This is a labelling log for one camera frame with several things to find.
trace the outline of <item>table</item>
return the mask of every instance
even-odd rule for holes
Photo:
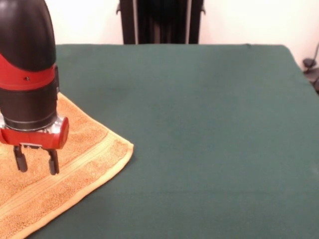
[[[63,94],[135,145],[31,239],[317,239],[319,100],[280,45],[59,45]]]

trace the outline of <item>green tablecloth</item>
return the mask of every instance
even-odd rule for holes
[[[318,239],[319,100],[283,46],[62,45],[61,91],[135,145],[32,239]]]

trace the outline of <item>towel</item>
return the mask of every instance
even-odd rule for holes
[[[21,173],[13,147],[0,145],[0,239],[22,239],[45,226],[118,174],[133,154],[133,144],[61,93],[57,111],[70,122],[58,175],[50,174],[46,151],[23,148],[28,171]]]

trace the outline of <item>white wall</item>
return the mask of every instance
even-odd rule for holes
[[[119,0],[46,2],[57,44],[123,44]],[[200,44],[283,44],[301,66],[319,41],[319,0],[205,0],[205,8]]]

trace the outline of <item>red band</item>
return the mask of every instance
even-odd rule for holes
[[[19,146],[21,143],[41,145],[45,149],[62,149],[69,134],[69,120],[64,118],[59,133],[21,132],[0,128],[0,142]]]
[[[54,67],[55,64],[39,72],[24,71],[10,64],[0,54],[0,88],[9,91],[28,91],[41,88],[54,80]]]

